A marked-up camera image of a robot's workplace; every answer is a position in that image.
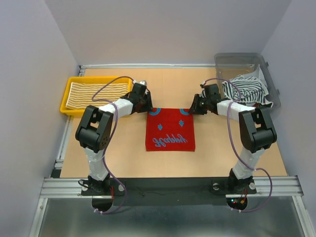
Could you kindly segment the turquoise red patterned towel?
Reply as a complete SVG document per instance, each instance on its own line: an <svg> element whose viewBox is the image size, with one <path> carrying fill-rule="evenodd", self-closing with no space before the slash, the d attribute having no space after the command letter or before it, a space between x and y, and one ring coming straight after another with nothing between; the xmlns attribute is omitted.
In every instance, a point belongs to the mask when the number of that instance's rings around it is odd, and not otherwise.
<svg viewBox="0 0 316 237"><path fill-rule="evenodd" d="M154 108L147 114L146 151L195 151L193 115L188 109Z"/></svg>

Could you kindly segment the yellow striped towel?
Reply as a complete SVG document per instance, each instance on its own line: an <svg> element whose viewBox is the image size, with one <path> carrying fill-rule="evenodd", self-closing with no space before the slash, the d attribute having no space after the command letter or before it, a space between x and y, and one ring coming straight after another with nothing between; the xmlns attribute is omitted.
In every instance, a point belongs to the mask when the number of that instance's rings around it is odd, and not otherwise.
<svg viewBox="0 0 316 237"><path fill-rule="evenodd" d="M69 110L81 110L89 105L100 107L108 103L101 101L101 99L113 102L129 91L128 83L111 83L95 95L102 86L102 84L72 82L66 100L66 108Z"/></svg>

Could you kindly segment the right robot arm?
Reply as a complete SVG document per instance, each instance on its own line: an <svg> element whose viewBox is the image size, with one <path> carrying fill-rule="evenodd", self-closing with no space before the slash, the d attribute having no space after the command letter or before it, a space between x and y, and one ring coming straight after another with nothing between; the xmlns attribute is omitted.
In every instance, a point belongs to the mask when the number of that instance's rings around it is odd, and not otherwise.
<svg viewBox="0 0 316 237"><path fill-rule="evenodd" d="M192 115L205 115L212 112L216 115L226 116L227 121L235 120L239 123L240 140L242 150L237 152L230 124L228 124L229 140L233 152L237 156L237 163L230 170L228 178L215 183L214 191L225 194L238 193L249 188L252 184L253 173L258 170L257 163L263 153L277 141L277 133L268 108L250 107L241 104L237 99L222 98L218 85L201 84L201 94L195 94L193 103L189 109Z"/></svg>

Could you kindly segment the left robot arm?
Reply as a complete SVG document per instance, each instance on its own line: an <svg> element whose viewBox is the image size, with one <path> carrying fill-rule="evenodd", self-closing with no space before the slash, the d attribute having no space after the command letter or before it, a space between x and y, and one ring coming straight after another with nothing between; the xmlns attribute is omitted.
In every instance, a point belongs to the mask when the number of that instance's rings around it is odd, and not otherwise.
<svg viewBox="0 0 316 237"><path fill-rule="evenodd" d="M83 196L103 196L111 190L110 177L113 175L106 166L105 152L118 119L153 109L151 93L144 80L135 82L132 90L118 100L104 101L108 102L105 106L86 107L75 133L75 139L83 147L89 165L88 178L79 180Z"/></svg>

